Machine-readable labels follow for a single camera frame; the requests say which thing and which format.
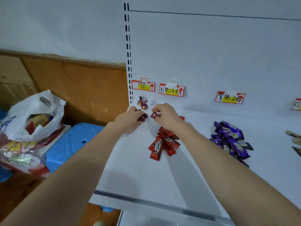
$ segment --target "plastic bag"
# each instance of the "plastic bag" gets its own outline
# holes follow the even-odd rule
[[[17,103],[9,110],[0,124],[0,131],[9,140],[18,142],[37,141],[50,136],[61,128],[66,102],[53,95],[50,90],[32,95]],[[48,114],[52,120],[45,125],[38,125],[30,135],[26,129],[28,119],[34,114]]]

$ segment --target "price tag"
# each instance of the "price tag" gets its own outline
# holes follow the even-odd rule
[[[301,98],[296,98],[296,100],[293,103],[292,109],[301,110]]]
[[[166,84],[160,83],[159,93],[183,97],[184,89],[184,86],[166,87]]]
[[[228,92],[224,92],[224,91],[218,91],[215,101],[241,104],[241,103],[243,103],[243,99],[244,99],[245,95],[246,95],[245,93],[233,93],[233,92],[228,93]]]
[[[147,90],[147,91],[154,92],[155,91],[155,83],[132,80],[132,89],[141,89],[141,90]]]

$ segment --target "white wall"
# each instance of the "white wall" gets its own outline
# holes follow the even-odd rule
[[[126,61],[120,0],[0,0],[0,49]]]

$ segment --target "red price tag border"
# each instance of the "red price tag border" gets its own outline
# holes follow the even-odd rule
[[[294,102],[293,102],[293,105],[292,105],[291,109],[292,109],[292,110],[301,111],[300,109],[294,109],[294,108],[293,108],[295,101],[300,101],[300,102],[301,102],[301,98],[296,98],[296,100],[294,100]]]
[[[216,102],[221,102],[221,101],[217,101],[217,100],[216,100],[217,95],[218,95],[219,93],[225,94],[225,92],[226,92],[226,91],[218,91],[217,94],[216,94],[216,97],[215,97],[215,101],[216,101]],[[237,96],[240,95],[240,94],[243,94],[243,101],[244,101],[244,98],[245,98],[246,94],[245,94],[245,93],[237,93]],[[243,101],[242,101],[240,104],[239,104],[239,103],[231,103],[231,102],[223,102],[223,103],[231,103],[231,104],[241,105],[241,104],[243,103]]]
[[[149,91],[149,92],[154,92],[155,89],[156,89],[156,83],[153,83],[153,91],[152,90],[147,90],[147,89],[134,89],[133,88],[133,82],[135,82],[135,83],[142,83],[139,80],[132,80],[132,90],[145,90],[145,91]]]
[[[179,89],[180,89],[180,87],[183,87],[182,96],[179,96],[179,95],[172,95],[172,94],[165,94],[165,93],[160,93],[160,88],[161,88],[161,86],[166,86],[166,84],[160,83],[160,86],[159,86],[159,94],[171,95],[171,96],[176,96],[176,97],[183,97],[183,96],[184,96],[184,91],[185,91],[185,87],[184,87],[184,86],[177,86]]]

